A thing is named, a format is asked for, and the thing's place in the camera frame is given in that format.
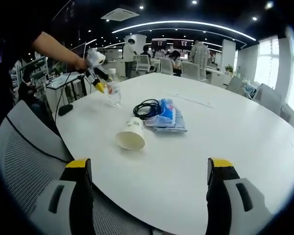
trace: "potted plant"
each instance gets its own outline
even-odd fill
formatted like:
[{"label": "potted plant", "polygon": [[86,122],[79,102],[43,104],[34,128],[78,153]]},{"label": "potted plant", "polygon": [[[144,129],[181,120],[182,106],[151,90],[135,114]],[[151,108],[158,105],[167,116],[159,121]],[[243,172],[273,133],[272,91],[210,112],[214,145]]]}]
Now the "potted plant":
[{"label": "potted plant", "polygon": [[231,77],[233,77],[235,70],[234,70],[234,67],[233,66],[228,65],[228,66],[225,67],[225,71],[228,72]]}]

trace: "person in white shirt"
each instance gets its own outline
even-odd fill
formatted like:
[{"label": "person in white shirt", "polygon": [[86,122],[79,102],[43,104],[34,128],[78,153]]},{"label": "person in white shirt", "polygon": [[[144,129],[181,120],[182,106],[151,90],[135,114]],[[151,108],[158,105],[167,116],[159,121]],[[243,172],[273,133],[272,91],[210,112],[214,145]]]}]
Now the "person in white shirt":
[{"label": "person in white shirt", "polygon": [[181,70],[181,61],[178,60],[178,58],[181,56],[181,53],[177,50],[173,51],[171,55],[169,56],[169,59],[171,60],[172,67],[173,67],[173,73],[174,76],[181,76],[182,70]]},{"label": "person in white shirt", "polygon": [[191,50],[190,60],[199,65],[200,79],[206,79],[207,61],[210,51],[202,42],[195,40],[195,45]]},{"label": "person in white shirt", "polygon": [[135,41],[134,39],[129,39],[123,47],[123,61],[125,62],[125,76],[131,78],[133,57],[137,55],[134,49]]}]

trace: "bottle cap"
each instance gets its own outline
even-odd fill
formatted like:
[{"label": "bottle cap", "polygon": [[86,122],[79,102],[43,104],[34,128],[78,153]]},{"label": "bottle cap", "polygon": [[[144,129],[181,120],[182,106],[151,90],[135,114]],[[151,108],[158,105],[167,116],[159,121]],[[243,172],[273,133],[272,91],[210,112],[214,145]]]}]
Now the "bottle cap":
[{"label": "bottle cap", "polygon": [[116,69],[108,69],[107,74],[116,74]]}]

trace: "ceiling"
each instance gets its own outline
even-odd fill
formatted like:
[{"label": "ceiling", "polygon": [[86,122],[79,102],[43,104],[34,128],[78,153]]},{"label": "ceiling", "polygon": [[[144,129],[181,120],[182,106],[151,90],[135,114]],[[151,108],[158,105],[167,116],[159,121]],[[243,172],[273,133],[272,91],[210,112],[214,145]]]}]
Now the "ceiling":
[{"label": "ceiling", "polygon": [[[67,3],[67,0],[50,1],[45,4],[48,10],[41,10],[44,21],[48,22],[46,31],[71,48],[93,39],[97,40],[91,44],[92,47],[108,46],[119,40],[123,42],[123,37],[130,33],[140,33],[147,36],[148,43],[152,38],[182,38],[200,41],[207,39],[206,42],[222,45],[223,39],[234,38],[238,40],[237,49],[240,49],[245,44],[245,47],[252,46],[265,37],[283,35],[285,28],[283,19],[275,8],[265,9],[267,0],[197,0],[197,4],[192,4],[192,0],[72,0]],[[67,5],[51,22],[65,4]],[[118,7],[140,15],[123,22],[106,22],[101,19]],[[189,23],[153,24],[112,34],[124,27],[157,21],[217,24],[247,34],[256,41],[221,28]]]}]

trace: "white paper cup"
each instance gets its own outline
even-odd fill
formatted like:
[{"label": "white paper cup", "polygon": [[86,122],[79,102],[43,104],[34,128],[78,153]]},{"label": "white paper cup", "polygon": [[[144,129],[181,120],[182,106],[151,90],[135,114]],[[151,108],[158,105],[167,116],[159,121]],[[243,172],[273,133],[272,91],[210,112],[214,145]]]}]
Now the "white paper cup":
[{"label": "white paper cup", "polygon": [[127,150],[140,150],[145,146],[143,121],[132,117],[116,135],[119,146]]}]

